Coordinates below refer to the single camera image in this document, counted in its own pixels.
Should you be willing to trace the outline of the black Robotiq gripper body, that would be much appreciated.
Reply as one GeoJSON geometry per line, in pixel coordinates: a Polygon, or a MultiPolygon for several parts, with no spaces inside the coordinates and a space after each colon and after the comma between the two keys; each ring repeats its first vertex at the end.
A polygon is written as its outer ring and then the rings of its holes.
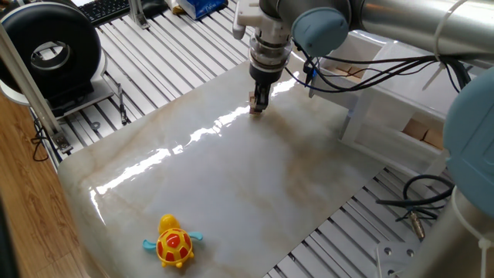
{"type": "Polygon", "coordinates": [[[249,65],[249,74],[254,79],[255,85],[271,86],[277,82],[283,73],[283,68],[272,70],[259,69],[253,63],[249,65]]]}

